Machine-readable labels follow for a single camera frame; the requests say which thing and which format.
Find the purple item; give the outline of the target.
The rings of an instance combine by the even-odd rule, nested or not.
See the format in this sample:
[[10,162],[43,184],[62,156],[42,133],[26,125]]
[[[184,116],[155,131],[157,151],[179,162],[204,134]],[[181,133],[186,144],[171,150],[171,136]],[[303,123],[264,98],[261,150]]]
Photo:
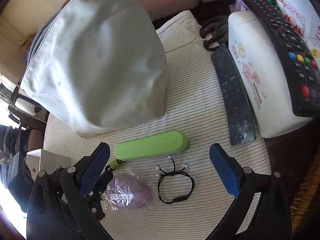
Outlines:
[[151,182],[131,169],[113,175],[101,195],[105,210],[153,209],[158,206],[158,196]]

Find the green silicone case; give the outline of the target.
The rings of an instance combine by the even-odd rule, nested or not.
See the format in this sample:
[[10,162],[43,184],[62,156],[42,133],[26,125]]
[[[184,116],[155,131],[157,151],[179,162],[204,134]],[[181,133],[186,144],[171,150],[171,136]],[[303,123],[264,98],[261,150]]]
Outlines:
[[147,137],[117,143],[115,159],[107,166],[114,171],[123,163],[183,152],[188,148],[187,136],[181,131],[167,131]]

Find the white cardboard box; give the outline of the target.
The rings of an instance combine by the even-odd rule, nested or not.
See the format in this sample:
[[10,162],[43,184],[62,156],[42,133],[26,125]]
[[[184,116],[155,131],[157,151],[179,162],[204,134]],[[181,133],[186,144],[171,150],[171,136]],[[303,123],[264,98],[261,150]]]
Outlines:
[[69,167],[71,159],[44,149],[33,150],[27,153],[27,166],[31,177],[35,181],[38,173],[42,170],[52,174],[59,167]]

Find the grey slim remote control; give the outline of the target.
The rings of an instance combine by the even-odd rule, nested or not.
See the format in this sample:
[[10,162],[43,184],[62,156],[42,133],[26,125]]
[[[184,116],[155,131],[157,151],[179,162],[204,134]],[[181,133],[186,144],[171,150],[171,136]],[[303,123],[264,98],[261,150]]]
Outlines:
[[225,44],[211,55],[219,81],[229,128],[231,145],[240,145],[257,138],[255,119],[242,79]]

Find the white floral pouch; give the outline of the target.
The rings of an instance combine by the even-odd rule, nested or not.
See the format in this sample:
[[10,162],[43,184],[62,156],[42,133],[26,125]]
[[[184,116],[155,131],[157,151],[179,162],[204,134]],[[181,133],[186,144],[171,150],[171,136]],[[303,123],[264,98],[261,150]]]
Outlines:
[[293,132],[312,120],[294,115],[278,54],[251,11],[236,11],[229,15],[228,49],[242,78],[259,134],[263,138]]

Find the white canvas bag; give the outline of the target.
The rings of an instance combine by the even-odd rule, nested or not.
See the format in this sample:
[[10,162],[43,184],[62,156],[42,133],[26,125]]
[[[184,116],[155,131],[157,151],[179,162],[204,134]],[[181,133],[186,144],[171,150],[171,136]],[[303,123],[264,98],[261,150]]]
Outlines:
[[70,0],[35,36],[21,88],[91,137],[160,118],[167,70],[139,0]]

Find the black remote coloured buttons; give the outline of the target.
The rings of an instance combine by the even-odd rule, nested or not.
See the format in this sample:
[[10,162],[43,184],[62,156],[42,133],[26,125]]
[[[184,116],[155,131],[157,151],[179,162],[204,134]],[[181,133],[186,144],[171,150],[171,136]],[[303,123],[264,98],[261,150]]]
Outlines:
[[300,34],[268,0],[242,0],[268,34],[283,67],[296,116],[319,117],[319,68]]

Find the black scissors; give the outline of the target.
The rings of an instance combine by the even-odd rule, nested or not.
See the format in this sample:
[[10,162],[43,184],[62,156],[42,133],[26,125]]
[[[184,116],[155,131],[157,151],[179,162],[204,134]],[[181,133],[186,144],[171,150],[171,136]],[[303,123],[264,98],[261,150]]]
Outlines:
[[205,22],[199,31],[207,51],[215,51],[222,44],[228,45],[228,15],[220,15]]

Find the red white snack packet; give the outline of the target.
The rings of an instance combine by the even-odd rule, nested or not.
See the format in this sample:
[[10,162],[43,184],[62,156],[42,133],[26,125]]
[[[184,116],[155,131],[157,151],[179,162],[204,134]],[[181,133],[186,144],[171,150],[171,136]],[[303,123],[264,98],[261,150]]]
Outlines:
[[276,0],[281,12],[299,34],[319,40],[319,16],[309,0]]

